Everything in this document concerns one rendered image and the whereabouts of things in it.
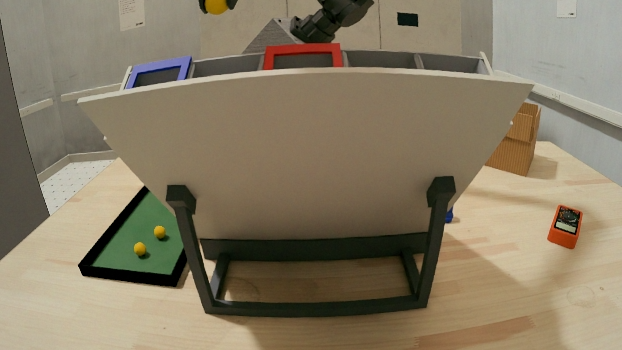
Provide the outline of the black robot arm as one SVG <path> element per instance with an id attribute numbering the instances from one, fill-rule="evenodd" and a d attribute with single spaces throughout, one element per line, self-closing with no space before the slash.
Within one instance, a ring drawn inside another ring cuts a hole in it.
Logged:
<path id="1" fill-rule="evenodd" d="M 290 33 L 306 44 L 332 43 L 336 38 L 335 32 L 341 26 L 350 27 L 359 22 L 375 3 L 373 0 L 317 1 L 323 9 L 314 15 L 309 14 L 304 20 L 294 16 L 290 22 Z"/>

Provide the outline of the green tray with black rim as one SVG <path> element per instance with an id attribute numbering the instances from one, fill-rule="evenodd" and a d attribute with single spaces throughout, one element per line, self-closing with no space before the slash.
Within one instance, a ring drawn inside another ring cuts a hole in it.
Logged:
<path id="1" fill-rule="evenodd" d="M 156 238 L 157 226 L 164 238 Z M 146 247 L 143 256 L 134 251 L 137 243 Z M 78 267 L 82 276 L 176 287 L 186 263 L 176 217 L 144 185 Z"/>

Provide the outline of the white curved cover panel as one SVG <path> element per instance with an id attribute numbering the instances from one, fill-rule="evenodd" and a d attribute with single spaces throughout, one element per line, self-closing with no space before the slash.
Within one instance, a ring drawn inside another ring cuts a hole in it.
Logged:
<path id="1" fill-rule="evenodd" d="M 119 91 L 77 104 L 174 216 L 167 186 L 186 185 L 206 260 L 424 253 L 432 181 L 454 176 L 448 212 L 535 82 L 492 76 L 484 52 L 341 57 L 343 67 L 332 54 L 274 56 L 266 71 L 265 52 L 202 59 L 186 80 L 176 68 L 126 89 L 129 66 Z"/>

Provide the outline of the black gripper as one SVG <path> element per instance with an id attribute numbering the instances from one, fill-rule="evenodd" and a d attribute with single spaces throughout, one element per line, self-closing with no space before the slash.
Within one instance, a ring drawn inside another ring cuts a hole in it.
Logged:
<path id="1" fill-rule="evenodd" d="M 198 1 L 199 1 L 199 7 L 200 7 L 201 11 L 204 14 L 208 14 L 207 10 L 205 9 L 205 5 L 204 5 L 205 0 L 198 0 Z M 237 1 L 238 0 L 226 0 L 226 4 L 227 4 L 227 6 L 228 6 L 228 8 L 230 10 L 233 10 L 235 5 L 236 5 L 236 3 L 237 3 Z"/>

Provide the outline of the yellow marble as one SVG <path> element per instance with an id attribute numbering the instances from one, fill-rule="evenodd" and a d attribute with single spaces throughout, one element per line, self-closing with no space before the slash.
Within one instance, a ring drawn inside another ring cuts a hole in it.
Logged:
<path id="1" fill-rule="evenodd" d="M 205 0 L 205 9 L 213 15 L 219 15 L 227 11 L 226 0 Z"/>
<path id="2" fill-rule="evenodd" d="M 134 251 L 138 256 L 143 256 L 146 253 L 146 247 L 142 243 L 137 243 L 134 246 Z"/>
<path id="3" fill-rule="evenodd" d="M 162 226 L 157 226 L 154 230 L 154 234 L 157 238 L 161 239 L 164 238 L 166 231 Z"/>

